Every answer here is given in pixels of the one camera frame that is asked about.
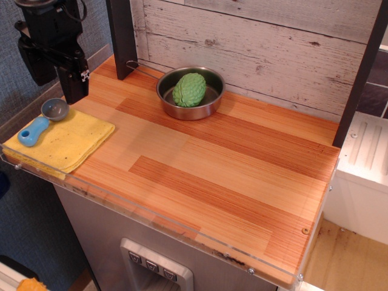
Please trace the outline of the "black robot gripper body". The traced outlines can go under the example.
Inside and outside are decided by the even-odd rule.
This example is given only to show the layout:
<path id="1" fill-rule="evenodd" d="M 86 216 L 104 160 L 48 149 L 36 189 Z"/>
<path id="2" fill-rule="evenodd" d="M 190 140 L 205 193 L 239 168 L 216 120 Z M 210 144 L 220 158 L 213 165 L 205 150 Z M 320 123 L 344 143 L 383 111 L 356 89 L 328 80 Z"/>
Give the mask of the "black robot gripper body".
<path id="1" fill-rule="evenodd" d="M 22 10 L 23 21 L 15 28 L 42 56 L 51 62 L 72 62 L 84 57 L 78 44 L 82 34 L 83 12 L 78 1 L 15 1 Z"/>

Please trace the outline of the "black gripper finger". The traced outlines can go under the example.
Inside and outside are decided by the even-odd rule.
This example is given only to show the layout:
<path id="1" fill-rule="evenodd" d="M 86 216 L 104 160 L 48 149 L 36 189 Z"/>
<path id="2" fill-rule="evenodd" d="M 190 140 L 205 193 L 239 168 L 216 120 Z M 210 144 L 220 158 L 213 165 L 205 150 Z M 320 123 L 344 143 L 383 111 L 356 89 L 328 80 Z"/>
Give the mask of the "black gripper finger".
<path id="1" fill-rule="evenodd" d="M 57 78 L 54 65 L 46 60 L 26 38 L 19 38 L 18 49 L 34 82 L 43 86 Z"/>
<path id="2" fill-rule="evenodd" d="M 74 104 L 89 94 L 89 66 L 84 57 L 57 68 L 67 104 Z"/>

